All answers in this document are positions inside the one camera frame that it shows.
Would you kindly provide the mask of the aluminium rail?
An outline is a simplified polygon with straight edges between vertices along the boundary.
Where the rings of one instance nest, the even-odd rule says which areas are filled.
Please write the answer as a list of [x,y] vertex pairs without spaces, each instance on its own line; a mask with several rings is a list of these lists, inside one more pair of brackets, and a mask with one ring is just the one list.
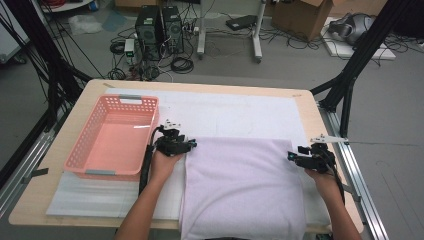
[[24,153],[21,162],[0,190],[0,219],[11,209],[12,203],[29,184],[21,184],[22,177],[26,177],[31,171],[38,169],[55,136],[54,131],[42,132]]
[[[328,112],[319,107],[319,112],[324,121],[327,132],[330,136],[341,137],[339,127],[341,121],[334,112]],[[383,225],[377,208],[373,202],[368,186],[362,175],[357,159],[352,149],[352,142],[334,143],[336,155],[341,160],[339,166],[349,182],[349,186],[353,187],[356,193],[361,196],[360,202],[354,202],[358,211],[360,220],[359,225],[371,240],[389,240],[387,231]]]

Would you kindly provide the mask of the brown cardboard box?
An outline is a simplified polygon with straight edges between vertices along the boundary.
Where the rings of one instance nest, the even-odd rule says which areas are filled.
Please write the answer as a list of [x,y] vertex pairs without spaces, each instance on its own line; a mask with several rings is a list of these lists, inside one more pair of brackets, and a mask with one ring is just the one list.
[[136,8],[142,5],[158,5],[160,0],[114,0],[116,7]]
[[308,42],[320,35],[333,0],[280,0],[274,6],[272,26]]

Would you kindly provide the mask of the blue-green sheet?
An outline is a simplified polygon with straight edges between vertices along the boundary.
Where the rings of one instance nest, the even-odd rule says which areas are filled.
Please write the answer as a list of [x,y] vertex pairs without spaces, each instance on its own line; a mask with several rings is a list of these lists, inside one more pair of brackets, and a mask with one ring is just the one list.
[[102,28],[108,32],[115,32],[126,23],[127,19],[119,12],[112,11],[102,24]]

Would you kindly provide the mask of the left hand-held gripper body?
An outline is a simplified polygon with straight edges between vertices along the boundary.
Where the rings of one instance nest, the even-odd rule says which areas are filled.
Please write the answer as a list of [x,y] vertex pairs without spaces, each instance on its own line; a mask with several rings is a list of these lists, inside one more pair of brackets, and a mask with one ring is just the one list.
[[174,156],[190,151],[185,149],[187,139],[184,142],[177,142],[177,137],[181,135],[179,128],[180,124],[171,122],[169,119],[157,128],[162,133],[162,136],[154,143],[154,146],[159,152],[166,156]]

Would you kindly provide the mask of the clear plastic bag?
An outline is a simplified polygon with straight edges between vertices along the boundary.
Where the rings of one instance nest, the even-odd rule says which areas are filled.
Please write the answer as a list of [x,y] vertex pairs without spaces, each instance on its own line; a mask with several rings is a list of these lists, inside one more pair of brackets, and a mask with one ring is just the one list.
[[76,15],[68,19],[73,35],[94,34],[102,30],[101,24],[94,16]]

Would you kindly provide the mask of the white round table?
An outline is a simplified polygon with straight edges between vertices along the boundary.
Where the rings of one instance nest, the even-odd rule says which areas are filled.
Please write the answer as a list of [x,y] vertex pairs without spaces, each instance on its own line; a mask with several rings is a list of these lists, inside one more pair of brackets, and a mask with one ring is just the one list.
[[45,3],[40,3],[40,7],[44,13],[70,11],[80,7],[88,7],[90,10],[97,10],[98,2],[97,0],[75,0],[74,2],[72,2],[71,0],[65,0],[63,4],[53,6],[48,6]]

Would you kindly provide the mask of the person's right hand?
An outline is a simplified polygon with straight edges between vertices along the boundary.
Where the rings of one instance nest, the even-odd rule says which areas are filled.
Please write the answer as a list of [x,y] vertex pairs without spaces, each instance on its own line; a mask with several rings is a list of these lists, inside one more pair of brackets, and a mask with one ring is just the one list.
[[335,177],[331,174],[321,174],[314,170],[305,169],[305,173],[311,177],[323,199],[329,199],[339,194]]

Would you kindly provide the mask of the person's left hand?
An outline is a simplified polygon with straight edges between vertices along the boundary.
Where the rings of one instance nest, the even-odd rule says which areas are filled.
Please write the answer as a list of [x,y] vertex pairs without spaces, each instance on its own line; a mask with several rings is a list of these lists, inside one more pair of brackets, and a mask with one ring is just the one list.
[[152,183],[164,184],[172,174],[175,164],[183,157],[182,154],[174,156],[166,156],[163,153],[156,151],[153,154],[151,177]]

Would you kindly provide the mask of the black computer tower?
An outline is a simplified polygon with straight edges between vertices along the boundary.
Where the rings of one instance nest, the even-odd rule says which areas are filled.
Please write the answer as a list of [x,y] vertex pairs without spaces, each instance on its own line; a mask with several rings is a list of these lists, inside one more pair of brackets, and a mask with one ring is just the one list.
[[176,6],[165,6],[162,9],[165,39],[170,53],[184,52],[182,21]]
[[157,5],[143,5],[135,23],[137,38],[145,60],[160,59],[160,44],[164,40],[160,8]]

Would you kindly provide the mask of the white power adapter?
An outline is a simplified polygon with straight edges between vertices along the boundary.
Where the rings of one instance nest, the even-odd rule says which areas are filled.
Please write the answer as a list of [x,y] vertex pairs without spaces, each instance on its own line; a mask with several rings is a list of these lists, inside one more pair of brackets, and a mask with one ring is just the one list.
[[126,61],[129,65],[135,63],[135,41],[133,39],[126,39],[124,45],[124,54],[126,56]]

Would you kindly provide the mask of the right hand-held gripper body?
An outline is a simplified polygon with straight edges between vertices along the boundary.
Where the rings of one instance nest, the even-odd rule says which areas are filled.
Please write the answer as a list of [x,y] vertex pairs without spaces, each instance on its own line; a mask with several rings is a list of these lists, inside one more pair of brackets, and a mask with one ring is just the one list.
[[328,143],[347,141],[347,138],[321,134],[311,139],[311,154],[305,155],[298,152],[298,160],[294,163],[305,169],[317,170],[319,173],[334,170],[336,166],[335,155],[328,150]]

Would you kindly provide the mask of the lilac printed towel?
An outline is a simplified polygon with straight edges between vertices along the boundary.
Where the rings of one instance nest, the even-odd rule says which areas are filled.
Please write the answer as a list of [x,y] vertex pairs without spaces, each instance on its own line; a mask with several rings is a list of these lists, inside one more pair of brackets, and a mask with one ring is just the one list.
[[182,240],[302,240],[299,173],[289,140],[200,137],[186,157]]

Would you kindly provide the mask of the black metal frame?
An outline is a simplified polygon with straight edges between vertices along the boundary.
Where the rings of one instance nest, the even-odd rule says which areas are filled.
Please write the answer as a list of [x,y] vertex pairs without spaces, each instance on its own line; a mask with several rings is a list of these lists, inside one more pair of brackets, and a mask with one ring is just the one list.
[[343,102],[338,130],[341,137],[348,136],[353,89],[358,76],[380,48],[380,45],[393,27],[417,1],[387,0],[343,70],[333,79],[310,90],[313,95],[328,90],[326,97],[319,101],[319,106],[327,112],[335,113],[338,104]]
[[0,24],[29,57],[39,79],[48,85],[46,95],[47,110],[0,170],[0,190],[2,190],[36,138],[43,130],[50,130],[58,122],[59,108],[64,103],[75,104],[82,93],[82,84],[91,81],[92,77],[74,67],[59,52],[53,38],[40,20],[31,0],[3,0],[0,1],[0,6],[8,7],[33,44],[39,58],[34,56],[31,49],[23,43],[23,39],[12,27],[12,24],[1,14]]

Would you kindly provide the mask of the grey plastic device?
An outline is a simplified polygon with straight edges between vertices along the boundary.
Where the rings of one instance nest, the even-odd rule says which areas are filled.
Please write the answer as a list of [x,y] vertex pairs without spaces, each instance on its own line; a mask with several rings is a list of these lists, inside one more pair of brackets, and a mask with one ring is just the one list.
[[373,23],[374,19],[367,14],[347,13],[344,17],[331,21],[328,32],[336,33],[347,44],[354,46],[359,43]]

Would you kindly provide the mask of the white grid mat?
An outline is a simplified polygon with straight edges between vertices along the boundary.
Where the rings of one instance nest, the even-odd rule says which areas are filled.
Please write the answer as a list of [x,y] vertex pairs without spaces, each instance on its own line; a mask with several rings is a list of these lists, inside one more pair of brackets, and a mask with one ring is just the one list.
[[[268,97],[238,94],[110,88],[104,94],[156,96],[158,125],[180,124],[189,138],[286,139],[294,147],[309,143],[296,95]],[[136,199],[139,179],[83,179],[64,170],[47,213],[50,216],[124,216]]]

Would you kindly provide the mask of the white foam board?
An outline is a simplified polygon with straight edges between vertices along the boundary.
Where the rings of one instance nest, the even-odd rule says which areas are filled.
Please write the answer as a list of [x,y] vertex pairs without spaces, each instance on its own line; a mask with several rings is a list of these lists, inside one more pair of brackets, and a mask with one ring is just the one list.
[[[328,28],[334,17],[328,17],[324,27],[321,30],[322,40],[332,57],[340,57],[350,59],[354,53],[353,47],[346,43],[337,33],[329,33]],[[395,54],[385,45],[381,44],[380,48],[372,56],[373,60],[391,60],[396,58]]]

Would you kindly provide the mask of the black flat box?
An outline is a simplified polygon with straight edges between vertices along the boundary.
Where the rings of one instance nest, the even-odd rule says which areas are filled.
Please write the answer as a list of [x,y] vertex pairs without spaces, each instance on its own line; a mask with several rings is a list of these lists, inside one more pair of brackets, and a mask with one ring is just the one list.
[[238,30],[253,26],[256,23],[256,21],[257,21],[257,17],[255,15],[246,15],[246,16],[227,20],[226,26],[233,31],[238,31]]

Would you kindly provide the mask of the white cabinet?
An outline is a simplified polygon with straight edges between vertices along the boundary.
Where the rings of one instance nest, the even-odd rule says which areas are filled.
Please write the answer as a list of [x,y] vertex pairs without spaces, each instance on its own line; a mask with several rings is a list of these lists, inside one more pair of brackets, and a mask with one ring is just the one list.
[[21,49],[21,47],[1,24],[1,20],[3,20],[6,24],[11,25],[22,38],[24,43],[28,43],[29,38],[8,7],[5,4],[0,4],[0,64],[4,64],[7,63]]

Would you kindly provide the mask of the pink plastic basket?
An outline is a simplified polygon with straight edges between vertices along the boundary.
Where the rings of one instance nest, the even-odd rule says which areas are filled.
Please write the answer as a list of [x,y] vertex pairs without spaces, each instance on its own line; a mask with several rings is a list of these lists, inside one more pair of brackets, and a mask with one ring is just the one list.
[[92,108],[64,162],[83,179],[133,181],[159,120],[156,96],[103,94]]

